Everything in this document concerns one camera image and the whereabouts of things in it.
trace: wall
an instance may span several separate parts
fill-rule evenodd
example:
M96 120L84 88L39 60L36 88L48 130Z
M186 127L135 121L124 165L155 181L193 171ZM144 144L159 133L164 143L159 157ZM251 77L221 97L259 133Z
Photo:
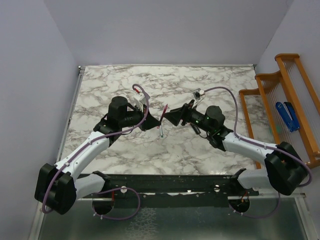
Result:
M320 96L319 16L319 0L295 0L263 53L256 71L258 73L278 71L279 68L275 61L277 54L298 53L315 91ZM313 183L304 190L315 228L320 236L320 167L314 169L313 173Z
M57 156L78 65L42 0L0 2L0 239L28 238L40 167Z
M292 0L44 0L80 65L257 64Z

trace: wooden frame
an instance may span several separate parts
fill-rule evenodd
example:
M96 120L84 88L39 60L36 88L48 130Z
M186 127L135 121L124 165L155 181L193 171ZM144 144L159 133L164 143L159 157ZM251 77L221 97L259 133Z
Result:
M314 134L306 118L305 112L300 104L300 101L298 99L294 86L291 82L291 79L286 69L284 61L286 62L289 61L292 64L296 64L301 74L301 77L304 81L304 84L311 96L311 99L318 113L320 114L319 98L308 78L308 75L300 61L300 56L298 54L284 54L284 53L278 54L277 56L275 56L275 60L279 66L279 69L280 69L279 71L274 73L257 74L255 76L255 79L258 85L257 89L251 89L251 90L243 89L239 91L249 136L250 138L254 138L254 134L253 134L250 119L249 119L249 113L248 113L248 109L245 102L245 95L260 95L262 98L263 105L265 107L268 121L270 123L270 128L274 137L274 141L276 144L279 144L282 142L279 134L277 133L275 119L267 99L267 94L270 93L270 91L272 91L274 88L276 88L276 86L281 85L284 91L285 97L289 102L291 102L295 110L295 113L297 115L298 121L300 123L299 133L301 135L301 139L303 141L304 147L309 157L309 162L306 162L306 164L310 168L320 166L320 159L316 159L316 157L320 157L319 146L316 142Z

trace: white wall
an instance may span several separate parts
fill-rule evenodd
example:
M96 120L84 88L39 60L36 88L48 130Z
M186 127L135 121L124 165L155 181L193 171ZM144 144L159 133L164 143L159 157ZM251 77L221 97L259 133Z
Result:
M40 167L53 163L78 65L42 0L0 2L0 239L28 238Z
M292 0L44 0L80 65L257 64Z
M278 71L275 56L279 53L298 53L302 64L320 96L320 1L294 0L282 23L263 53L256 71ZM320 236L320 167L313 170L314 181L304 190L317 233Z

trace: wooden rack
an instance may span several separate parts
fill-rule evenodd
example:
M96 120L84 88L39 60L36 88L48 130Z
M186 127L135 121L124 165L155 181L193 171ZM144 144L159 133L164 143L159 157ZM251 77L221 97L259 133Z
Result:
M310 168L320 166L320 160L317 159L320 157L320 137L314 136L314 132L320 129L319 98L298 54L278 54L275 60L279 71L257 74L255 76L257 89L239 91L249 136L254 138L245 96L260 95L275 143L285 141L293 146L295 144L294 147L297 148L296 151L301 159L309 159L306 164ZM299 136L290 133L283 123L275 108L275 103L278 101L288 101L292 104L300 124ZM258 169L261 168L259 163L256 163L256 166Z

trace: marble surface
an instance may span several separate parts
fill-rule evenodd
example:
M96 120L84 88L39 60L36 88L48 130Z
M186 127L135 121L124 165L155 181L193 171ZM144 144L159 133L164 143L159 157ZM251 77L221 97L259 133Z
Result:
M107 112L114 96L131 100L135 94L132 84L140 84L151 96L150 112L159 118L164 106L168 110L181 107L193 98L192 91L225 86L236 95L239 105L237 132L248 132L241 109L238 91L255 89L253 67L185 67L185 66L88 66L79 90L62 157L77 148ZM210 105L220 106L225 125L233 129L235 105L225 90L214 90L205 95L197 108L204 113ZM261 101L248 100L248 111L254 129L263 126L268 133ZM213 148L206 139L197 136L189 125L173 126L162 122L164 137L157 128L142 132L139 128L121 136L110 148L97 156L84 173L99 170L107 174L179 174L213 175L234 174L240 168L254 169L254 162L232 152ZM259 140L268 134L257 131Z

